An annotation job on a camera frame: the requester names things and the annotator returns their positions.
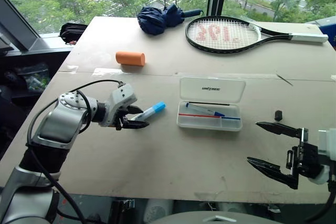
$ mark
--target box lid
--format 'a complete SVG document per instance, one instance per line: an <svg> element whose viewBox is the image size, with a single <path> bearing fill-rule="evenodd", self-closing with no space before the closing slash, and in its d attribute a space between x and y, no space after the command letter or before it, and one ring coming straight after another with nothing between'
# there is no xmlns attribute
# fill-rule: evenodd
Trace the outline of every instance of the box lid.
<svg viewBox="0 0 336 224"><path fill-rule="evenodd" d="M244 80L182 77L180 97L187 101L237 103L245 89Z"/></svg>

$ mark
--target folded umbrella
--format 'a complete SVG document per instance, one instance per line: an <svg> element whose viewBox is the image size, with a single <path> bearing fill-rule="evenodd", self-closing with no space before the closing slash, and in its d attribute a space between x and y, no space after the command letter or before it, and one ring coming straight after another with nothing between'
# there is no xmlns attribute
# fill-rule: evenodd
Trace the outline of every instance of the folded umbrella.
<svg viewBox="0 0 336 224"><path fill-rule="evenodd" d="M186 12L172 4L163 11L154 7L143 7L138 13L138 22L141 29L147 34L161 34L166 27L174 27L184 21L184 18L199 15L201 9L188 10Z"/></svg>

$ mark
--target pen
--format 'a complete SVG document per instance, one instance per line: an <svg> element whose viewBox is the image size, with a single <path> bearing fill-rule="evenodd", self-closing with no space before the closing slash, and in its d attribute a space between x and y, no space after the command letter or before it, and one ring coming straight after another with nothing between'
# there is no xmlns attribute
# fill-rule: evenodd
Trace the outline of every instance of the pen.
<svg viewBox="0 0 336 224"><path fill-rule="evenodd" d="M185 105L187 108L191 108L193 110L197 110L197 111L200 111L200 112L203 112L205 114L208 114L208 115L215 115L215 116L225 116L224 114L222 113L219 113L219 112L216 112L216 111L212 111L212 110L208 110L206 108L203 108L203 107L200 107L200 106L196 106L196 105L193 105L189 102L186 103Z"/></svg>
<svg viewBox="0 0 336 224"><path fill-rule="evenodd" d="M136 115L131 120L133 121L144 121L147 118L149 118L151 115L160 112L166 107L166 104L164 102L159 102L153 107L150 107L149 109L146 109L143 113Z"/></svg>
<svg viewBox="0 0 336 224"><path fill-rule="evenodd" d="M196 114L184 114L184 113L179 113L179 115L194 116L198 118L220 118L220 119L240 120L240 118L232 118L229 116L219 116L219 115L196 115Z"/></svg>

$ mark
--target white grip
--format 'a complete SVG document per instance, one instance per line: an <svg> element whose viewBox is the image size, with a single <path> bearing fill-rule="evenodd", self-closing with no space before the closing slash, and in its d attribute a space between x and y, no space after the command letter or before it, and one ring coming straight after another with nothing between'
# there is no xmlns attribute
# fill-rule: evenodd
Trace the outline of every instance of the white grip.
<svg viewBox="0 0 336 224"><path fill-rule="evenodd" d="M301 34L301 33L290 33L292 36L291 40L296 41L308 41L308 42L326 42L328 40L328 35L326 34Z"/></svg>

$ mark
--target orange cylinder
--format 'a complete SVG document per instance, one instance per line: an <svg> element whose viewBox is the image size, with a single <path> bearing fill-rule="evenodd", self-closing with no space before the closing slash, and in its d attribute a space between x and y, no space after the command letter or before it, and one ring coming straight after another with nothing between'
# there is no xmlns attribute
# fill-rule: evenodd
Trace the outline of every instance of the orange cylinder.
<svg viewBox="0 0 336 224"><path fill-rule="evenodd" d="M142 52L118 51L115 53L117 63L135 66L145 66L145 54Z"/></svg>

